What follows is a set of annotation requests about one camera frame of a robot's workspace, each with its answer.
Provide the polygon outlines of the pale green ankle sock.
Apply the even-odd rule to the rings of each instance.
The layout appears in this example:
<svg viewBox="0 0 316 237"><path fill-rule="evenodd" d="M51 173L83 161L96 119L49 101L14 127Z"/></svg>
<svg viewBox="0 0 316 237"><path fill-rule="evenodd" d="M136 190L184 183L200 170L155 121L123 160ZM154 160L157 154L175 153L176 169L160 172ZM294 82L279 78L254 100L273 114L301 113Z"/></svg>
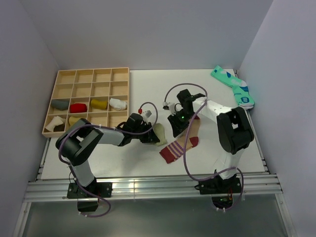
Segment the pale green ankle sock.
<svg viewBox="0 0 316 237"><path fill-rule="evenodd" d="M162 146L164 144L167 143L167 139L165 137L165 131L164 131L164 127L161 123L156 123L153 131L156 135L156 137L159 139L159 142L155 142L156 146Z"/></svg>

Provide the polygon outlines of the tan maroon striped sock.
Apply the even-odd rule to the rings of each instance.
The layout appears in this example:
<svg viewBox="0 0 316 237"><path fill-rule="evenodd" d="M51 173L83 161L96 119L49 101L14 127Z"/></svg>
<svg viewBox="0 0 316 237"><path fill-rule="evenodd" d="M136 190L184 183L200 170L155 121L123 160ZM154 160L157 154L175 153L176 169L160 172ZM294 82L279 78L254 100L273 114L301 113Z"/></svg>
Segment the tan maroon striped sock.
<svg viewBox="0 0 316 237"><path fill-rule="evenodd" d="M195 117L193 120L187 145L186 145L186 151L196 147L199 143L198 138L198 131L200 128L200 118L198 116ZM164 147L160 152L160 156L166 161L167 164L175 162L179 158L183 156L184 153L184 144L185 144L185 138L186 138L186 130L184 131L183 135L181 135L179 138L177 138L175 141L168 144L166 147Z"/></svg>

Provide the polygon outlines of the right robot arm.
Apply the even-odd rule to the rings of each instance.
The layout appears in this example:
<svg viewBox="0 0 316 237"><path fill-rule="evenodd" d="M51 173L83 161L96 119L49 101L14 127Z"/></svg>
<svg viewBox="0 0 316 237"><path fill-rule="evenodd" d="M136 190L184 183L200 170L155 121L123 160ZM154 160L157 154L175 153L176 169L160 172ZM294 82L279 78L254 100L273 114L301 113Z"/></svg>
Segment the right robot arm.
<svg viewBox="0 0 316 237"><path fill-rule="evenodd" d="M177 94L182 107L176 110L174 103L163 102L163 108L170 111L168 121L171 124L173 137L185 133L184 145L187 144L193 120L201 114L217 124L219 143L222 155L215 162L214 188L225 192L232 178L237 173L237 166L244 150L254 140L246 112L241 107L230 108L209 100L201 93L192 95L187 89Z"/></svg>

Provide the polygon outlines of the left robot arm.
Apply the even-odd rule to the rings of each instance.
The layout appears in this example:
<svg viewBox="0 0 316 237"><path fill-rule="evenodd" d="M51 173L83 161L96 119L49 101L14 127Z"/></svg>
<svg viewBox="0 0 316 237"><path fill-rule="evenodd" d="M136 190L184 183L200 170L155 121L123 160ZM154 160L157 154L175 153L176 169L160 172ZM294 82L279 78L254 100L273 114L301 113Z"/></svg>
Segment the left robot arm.
<svg viewBox="0 0 316 237"><path fill-rule="evenodd" d="M78 191L84 197L91 197L96 192L96 178L90 169L88 158L95 147L98 144L122 147L133 139L144 144L160 142L152 124L146 122L142 115L132 113L127 121L114 128L94 125L81 118L58 138L55 146L60 155L67 159L66 163L80 183Z"/></svg>

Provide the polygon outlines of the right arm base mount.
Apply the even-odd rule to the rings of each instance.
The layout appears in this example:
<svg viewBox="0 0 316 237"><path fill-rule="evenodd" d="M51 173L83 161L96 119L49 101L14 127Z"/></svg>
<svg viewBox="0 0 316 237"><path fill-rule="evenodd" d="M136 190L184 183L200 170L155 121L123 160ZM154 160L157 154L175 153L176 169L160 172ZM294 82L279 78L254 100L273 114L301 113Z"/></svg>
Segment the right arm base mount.
<svg viewBox="0 0 316 237"><path fill-rule="evenodd" d="M242 200L244 189L243 173L239 170L240 178L234 174L229 179L222 179L220 175L206 181L199 181L194 186L200 195L219 195L212 197L212 204L216 211L225 213L238 201Z"/></svg>

